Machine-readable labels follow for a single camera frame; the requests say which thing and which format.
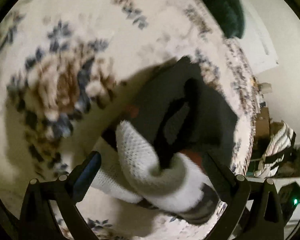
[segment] bed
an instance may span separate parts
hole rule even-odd
[[[45,116],[53,119],[78,104],[71,100],[79,93],[76,79],[69,73],[59,89],[53,73],[62,62],[82,64],[87,55],[98,64],[98,78],[85,90],[89,107],[80,105],[85,114],[71,116],[73,130],[62,124],[59,143],[46,145],[37,130]],[[238,116],[230,169],[245,174],[255,133],[253,75],[239,43],[224,37],[202,0],[19,0],[0,24],[0,198],[8,210],[19,216],[32,178],[54,180],[71,172],[138,89],[184,55],[200,63],[205,83]],[[24,91],[38,65],[49,85],[28,95]],[[55,93],[66,97],[53,107]],[[226,204],[219,202],[200,226],[92,187],[77,207],[101,240],[197,240],[209,233]],[[71,239],[57,209],[55,214]]]

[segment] black cable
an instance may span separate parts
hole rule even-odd
[[[298,223],[296,224],[296,226],[294,227],[294,229],[291,231],[291,233],[288,235],[288,237],[286,239],[289,239],[289,237],[293,235],[294,231],[296,231],[299,224],[300,224],[300,219],[299,219]]]

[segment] white wall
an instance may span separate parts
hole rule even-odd
[[[300,20],[284,0],[249,0],[263,20],[274,47],[279,66],[257,75],[259,82],[272,84],[266,94],[270,116],[284,120],[300,142]]]

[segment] green pillow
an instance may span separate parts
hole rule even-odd
[[[227,38],[241,38],[244,16],[240,0],[203,0]]]

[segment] floral bedsheet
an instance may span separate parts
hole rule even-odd
[[[19,0],[0,24],[0,197],[7,208],[19,216],[30,179],[71,172],[138,89],[184,55],[200,63],[204,81],[237,114],[231,170],[245,174],[255,133],[251,70],[201,0]],[[100,239],[197,240],[226,204],[201,226],[94,188],[77,207]]]

